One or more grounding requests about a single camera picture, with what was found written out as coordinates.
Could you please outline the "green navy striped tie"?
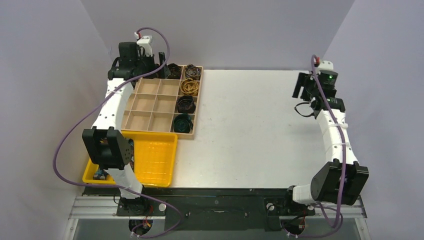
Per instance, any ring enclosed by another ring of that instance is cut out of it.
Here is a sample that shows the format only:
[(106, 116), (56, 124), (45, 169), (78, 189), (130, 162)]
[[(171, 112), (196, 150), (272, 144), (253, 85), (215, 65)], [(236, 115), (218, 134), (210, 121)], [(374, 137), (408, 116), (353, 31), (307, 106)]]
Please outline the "green navy striped tie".
[(194, 124), (189, 114), (181, 113), (173, 119), (172, 126), (175, 133), (188, 134), (193, 129)]

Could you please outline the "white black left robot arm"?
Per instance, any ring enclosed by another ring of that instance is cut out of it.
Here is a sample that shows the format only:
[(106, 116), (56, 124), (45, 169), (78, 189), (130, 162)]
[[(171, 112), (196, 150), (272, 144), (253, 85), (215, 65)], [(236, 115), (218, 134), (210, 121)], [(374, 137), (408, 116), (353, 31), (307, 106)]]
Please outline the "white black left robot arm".
[(120, 187), (122, 201), (129, 204), (136, 215), (143, 215), (149, 210), (149, 201), (140, 195), (143, 185), (136, 179), (130, 164), (134, 153), (121, 129), (125, 108), (134, 91), (130, 80), (151, 76), (158, 72), (158, 66), (151, 36), (136, 42), (121, 42), (118, 50), (119, 56), (107, 73), (105, 103), (92, 127), (83, 130), (82, 139), (91, 162)]

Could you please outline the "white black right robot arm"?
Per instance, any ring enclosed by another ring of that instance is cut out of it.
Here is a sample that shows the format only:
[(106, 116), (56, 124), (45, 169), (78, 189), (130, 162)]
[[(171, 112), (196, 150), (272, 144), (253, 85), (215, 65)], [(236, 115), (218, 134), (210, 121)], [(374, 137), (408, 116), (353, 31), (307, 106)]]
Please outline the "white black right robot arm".
[(321, 70), (317, 78), (312, 73), (298, 74), (292, 96), (310, 104), (321, 130), (326, 163), (310, 184), (294, 186), (292, 194), (282, 199), (289, 214), (296, 213), (302, 204), (316, 202), (351, 206), (369, 178), (368, 168), (359, 164), (348, 137), (345, 104), (336, 97), (337, 77), (331, 70)]

